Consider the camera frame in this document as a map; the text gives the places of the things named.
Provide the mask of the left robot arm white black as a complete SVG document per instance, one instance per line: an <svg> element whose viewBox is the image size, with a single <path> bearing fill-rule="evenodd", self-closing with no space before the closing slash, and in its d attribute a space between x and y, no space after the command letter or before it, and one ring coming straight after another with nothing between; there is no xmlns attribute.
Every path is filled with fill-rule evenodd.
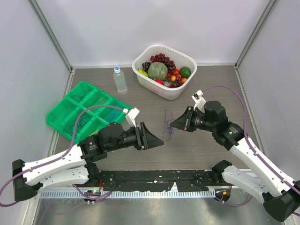
<svg viewBox="0 0 300 225"><path fill-rule="evenodd" d="M71 150L34 162L14 161L15 201L25 201L49 188L69 184L95 187L100 182L100 171L95 163L106 158L108 152L131 146L136 150L147 150L162 145L164 141L153 135L144 122L128 130L119 123L110 123Z"/></svg>

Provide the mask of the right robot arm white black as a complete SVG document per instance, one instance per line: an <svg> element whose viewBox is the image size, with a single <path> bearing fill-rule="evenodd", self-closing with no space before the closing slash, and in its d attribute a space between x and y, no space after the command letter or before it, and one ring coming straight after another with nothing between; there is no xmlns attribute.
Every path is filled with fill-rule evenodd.
<svg viewBox="0 0 300 225"><path fill-rule="evenodd" d="M255 146L247 133L228 120L225 108L218 101L209 101L199 107L187 107L171 127L193 132L209 131L214 140L241 159L255 174L251 176L223 160L212 170L212 181L217 185L233 184L256 198L275 220L284 222L300 206L300 182L296 181Z"/></svg>

